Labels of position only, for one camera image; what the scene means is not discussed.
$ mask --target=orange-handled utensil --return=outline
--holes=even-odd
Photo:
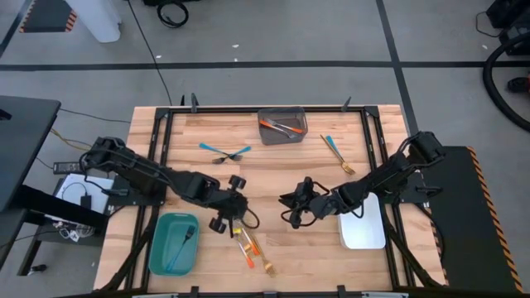
[[[247,252],[245,252],[245,249],[243,248],[243,244],[241,244],[239,241],[238,241],[238,245],[239,245],[239,248],[241,248],[241,252],[243,253],[243,255],[245,256],[245,259],[247,259],[247,264],[248,264],[248,267],[249,268],[254,268],[254,262],[252,261],[252,259],[248,256]]]
[[[287,135],[287,137],[289,138],[294,138],[296,137],[294,134],[290,133],[290,132],[286,132],[284,131],[283,129],[281,128],[278,128],[278,127],[275,127],[274,125],[272,125],[271,123],[268,123],[267,121],[265,120],[259,120],[259,124],[263,125],[263,126],[266,126],[266,127],[269,127],[269,128],[272,128],[278,132],[281,132],[283,133],[284,135]]]
[[[286,128],[286,129],[288,129],[290,131],[293,131],[293,132],[296,132],[296,133],[303,133],[304,132],[300,128],[288,127],[287,125],[283,125],[283,124],[277,123],[276,121],[274,121],[272,119],[265,118],[264,120],[267,121],[268,123],[274,125],[274,126],[283,127],[283,128]]]
[[[256,244],[254,243],[254,241],[248,236],[247,231],[245,230],[245,228],[241,228],[241,230],[243,231],[243,235],[245,235],[245,238],[247,239],[248,245],[250,245],[254,256],[259,256],[259,250],[256,247]]]

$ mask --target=utensil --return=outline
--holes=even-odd
[[[272,119],[269,119],[269,118],[264,118],[263,120],[267,121],[268,123],[271,123],[273,126],[283,127],[283,128],[286,128],[286,129],[288,129],[290,131],[293,131],[293,132],[297,132],[297,133],[303,133],[304,132],[300,128],[288,127],[287,125],[283,125],[283,124],[277,123],[276,121],[274,121]]]
[[[350,175],[353,175],[355,173],[354,169],[352,169],[351,167],[349,167],[348,163],[345,161],[345,159],[340,155],[339,153],[339,149],[337,148],[337,146],[335,145],[335,142],[333,142],[333,139],[330,137],[330,136],[327,136],[327,137],[324,137],[322,135],[320,135],[320,137],[322,137],[322,140],[324,140],[324,142],[328,145],[328,147],[333,151],[333,153],[339,158],[341,164],[340,166],[342,167],[342,170],[344,170],[346,173],[350,174]]]
[[[179,257],[179,255],[182,252],[182,248],[184,247],[184,244],[186,244],[186,242],[190,240],[191,236],[193,236],[194,233],[195,233],[195,227],[189,226],[187,232],[185,233],[184,241],[182,242],[181,248],[179,248],[175,256],[173,256],[173,258],[169,261],[169,263],[167,263],[167,266],[166,266],[167,272],[173,269],[176,263],[176,259]]]
[[[241,159],[243,158],[242,156],[240,155],[237,155],[237,152],[234,153],[234,154],[228,154],[226,152],[223,152],[217,148],[214,148],[212,146],[208,146],[206,144],[204,144],[203,142],[199,144],[199,147],[202,148],[202,149],[206,149],[206,150],[210,150],[210,151],[213,151],[213,152],[217,152],[217,153],[221,153],[221,154],[225,154],[226,157],[228,157],[229,159],[231,159],[232,161],[241,161]],[[224,160],[226,159],[226,157],[221,161],[219,158],[215,158],[212,160],[212,163],[215,163],[215,164],[221,164],[224,162]]]
[[[245,235],[245,238],[247,239],[248,245],[250,246],[250,249],[252,250],[254,256],[259,256],[259,250],[258,246],[256,246],[256,243],[253,241],[253,239],[250,238],[250,236],[248,236],[248,233],[245,228],[241,228],[241,230],[243,231],[243,234]]]
[[[245,256],[245,259],[247,260],[247,264],[248,264],[248,267],[249,268],[254,268],[254,262],[252,261],[252,259],[250,258],[250,256],[247,254],[247,252],[245,251],[245,248],[243,247],[243,244],[241,244],[240,241],[237,241],[236,242],[238,243],[238,246],[239,248],[241,248],[241,252],[243,253],[243,255]]]
[[[270,277],[275,277],[276,269],[274,268],[272,263],[268,259],[265,258],[265,254],[263,253],[262,248],[259,246],[258,240],[254,237],[254,235],[250,235],[250,237],[253,240],[252,243],[254,243],[254,245],[258,249],[259,255],[262,256],[263,268],[265,268],[265,272]]]
[[[274,129],[274,130],[276,130],[276,131],[278,131],[278,132],[281,132],[281,133],[287,135],[287,137],[289,137],[289,138],[294,138],[294,137],[296,137],[294,134],[292,134],[292,133],[290,133],[290,132],[286,132],[286,131],[284,131],[284,130],[281,129],[281,128],[275,127],[274,125],[272,125],[271,123],[268,123],[268,122],[265,121],[265,120],[260,120],[259,123],[260,123],[261,125],[263,125],[263,126],[266,126],[266,127],[272,128],[272,129]]]
[[[232,161],[241,161],[241,159],[243,159],[242,156],[240,156],[239,154],[241,153],[245,153],[246,151],[250,151],[252,148],[250,146],[246,146],[245,148],[235,152],[235,153],[232,153],[232,154],[227,154],[227,156],[225,157],[220,157],[220,158],[216,158],[214,160],[212,160],[212,163],[214,163],[215,165],[219,165],[219,164],[222,164],[227,158],[231,159]]]

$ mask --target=black stand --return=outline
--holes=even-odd
[[[107,223],[107,216],[91,209],[83,208],[77,204],[72,204],[53,195],[48,195],[40,190],[35,190],[29,186],[23,185],[18,189],[15,208],[24,208],[30,211],[41,212],[73,221],[80,224],[86,224],[101,230]]]

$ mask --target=gray floor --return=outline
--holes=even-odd
[[[99,44],[82,22],[70,33],[15,33],[0,65],[90,65],[150,63],[151,57],[126,2],[113,0],[123,19],[118,42]],[[390,61],[374,0],[215,0],[192,2],[190,22],[180,30],[163,27],[156,11],[132,0],[159,62],[377,60]],[[4,0],[0,39],[23,0]],[[482,61],[499,42],[475,31],[475,14],[491,0],[385,0],[401,61]],[[485,19],[481,26],[490,29]],[[504,56],[502,60],[513,60]],[[499,86],[526,69],[496,69]],[[530,291],[530,203],[526,154],[530,136],[495,109],[485,93],[480,69],[403,70],[421,130],[432,130],[444,144],[473,146],[484,168],[492,198],[513,257]],[[209,104],[402,104],[391,68],[259,68],[162,70],[174,102],[195,92]],[[59,99],[63,108],[128,120],[134,106],[166,105],[155,70],[0,71],[0,93]],[[530,118],[527,95],[505,94]],[[65,137],[92,142],[97,136],[126,137],[128,125],[60,113],[54,126]],[[73,161],[79,152],[50,136],[39,157]],[[59,179],[36,162],[28,185],[51,192]],[[25,226],[21,236],[35,227]],[[29,241],[15,245],[0,271],[5,296],[60,296],[91,289],[99,249],[44,244],[36,263],[42,275],[17,277]]]

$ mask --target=wooden tabletop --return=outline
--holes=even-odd
[[[132,117],[127,144],[142,156],[147,156],[155,109],[135,108]],[[401,109],[398,105],[383,105],[379,106],[379,112],[388,154],[393,154],[407,137]],[[269,277],[261,261],[257,261],[254,269],[249,269],[228,232],[218,234],[208,228],[210,219],[216,215],[214,210],[188,204],[168,190],[161,215],[167,212],[194,214],[200,221],[199,248],[190,274],[183,277],[151,274],[150,292],[189,292],[192,286],[199,286],[200,291],[206,292],[336,291],[338,285],[345,285],[347,291],[391,290],[384,249],[349,250],[342,247],[335,216],[298,230],[280,219],[280,213],[286,208],[277,202],[278,196],[292,192],[305,176],[331,188],[357,180],[370,171],[358,113],[307,113],[306,117],[309,132],[303,142],[264,146],[255,113],[175,116],[167,165],[175,170],[212,175],[221,181],[223,188],[228,187],[231,175],[245,178],[247,184],[242,193],[248,197],[249,208],[261,220],[260,227],[254,232],[278,276]],[[370,126],[375,140],[372,121]],[[335,139],[343,157],[355,169],[355,175],[342,171],[320,134],[330,134]],[[226,152],[245,146],[252,146],[252,150],[244,153],[241,161],[212,165],[211,160],[219,154],[199,149],[200,142]],[[155,161],[160,159],[160,144],[157,149]],[[380,163],[378,148],[376,156]],[[414,206],[402,204],[401,211],[412,253],[435,280],[445,283],[430,221]],[[136,215],[137,207],[126,207],[110,219],[94,288],[105,285],[128,255]],[[404,285],[403,265],[397,251],[394,247],[400,281]],[[141,255],[137,262],[135,286],[140,284],[143,260]]]

